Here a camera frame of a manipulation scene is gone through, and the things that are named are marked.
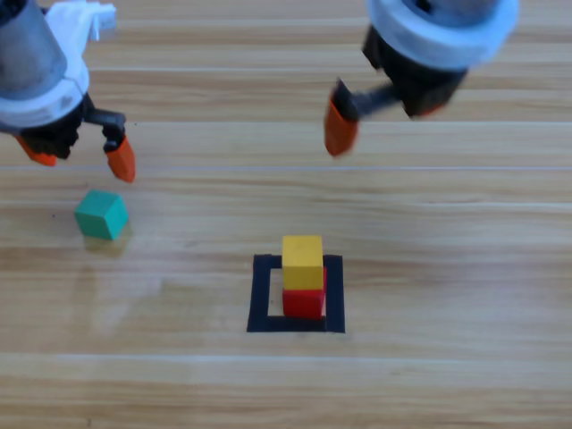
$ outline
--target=table surface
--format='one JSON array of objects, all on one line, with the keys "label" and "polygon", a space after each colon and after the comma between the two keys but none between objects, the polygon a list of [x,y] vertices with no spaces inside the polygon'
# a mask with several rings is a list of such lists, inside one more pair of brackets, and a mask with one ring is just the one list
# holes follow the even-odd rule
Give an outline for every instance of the table surface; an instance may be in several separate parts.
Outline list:
[{"label": "table surface", "polygon": [[[0,426],[572,427],[569,4],[521,4],[449,108],[334,160],[332,85],[384,79],[363,0],[116,0],[85,58],[136,182],[97,127],[54,169],[0,141]],[[122,195],[117,241],[81,236],[89,189]],[[246,332],[253,257],[291,234],[343,256],[346,334]]]}]

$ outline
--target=black tape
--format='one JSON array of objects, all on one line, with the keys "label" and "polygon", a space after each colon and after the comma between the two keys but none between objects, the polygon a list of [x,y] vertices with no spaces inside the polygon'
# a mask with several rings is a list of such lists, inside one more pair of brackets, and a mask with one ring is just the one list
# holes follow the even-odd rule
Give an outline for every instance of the black tape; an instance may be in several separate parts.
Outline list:
[{"label": "black tape", "polygon": [[324,256],[326,268],[325,316],[306,320],[283,315],[268,315],[270,272],[282,269],[282,257],[255,255],[252,265],[252,292],[247,332],[346,332],[343,295],[343,261],[335,255]]}]

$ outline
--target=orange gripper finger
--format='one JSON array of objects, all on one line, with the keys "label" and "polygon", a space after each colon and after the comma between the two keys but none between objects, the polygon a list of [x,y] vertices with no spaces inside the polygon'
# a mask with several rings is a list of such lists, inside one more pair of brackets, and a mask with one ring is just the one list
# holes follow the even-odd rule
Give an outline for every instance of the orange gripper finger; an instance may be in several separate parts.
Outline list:
[{"label": "orange gripper finger", "polygon": [[105,154],[107,155],[107,164],[117,179],[128,183],[135,180],[135,154],[127,136],[117,149]]},{"label": "orange gripper finger", "polygon": [[330,100],[324,119],[325,147],[331,156],[340,156],[349,152],[356,143],[358,122],[348,121],[340,115]]},{"label": "orange gripper finger", "polygon": [[20,136],[14,136],[26,155],[29,156],[29,159],[32,161],[37,162],[38,164],[45,165],[47,167],[54,167],[57,164],[57,157],[55,155],[47,155],[47,154],[37,154],[32,149],[29,148],[28,143]]}]

